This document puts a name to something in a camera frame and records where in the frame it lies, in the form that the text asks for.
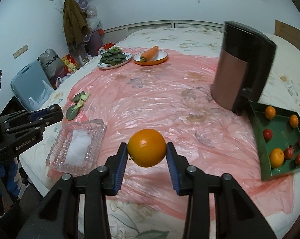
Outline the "blue gloved left hand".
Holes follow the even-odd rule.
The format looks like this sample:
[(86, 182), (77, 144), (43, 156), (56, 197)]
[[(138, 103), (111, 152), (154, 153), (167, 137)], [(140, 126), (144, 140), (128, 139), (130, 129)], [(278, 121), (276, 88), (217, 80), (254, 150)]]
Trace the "blue gloved left hand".
[(14, 201), (18, 197), (22, 187), (22, 179), (19, 172), (18, 159), (14, 158), (11, 161), (0, 164), (0, 179), (3, 182), (4, 188), (8, 195)]

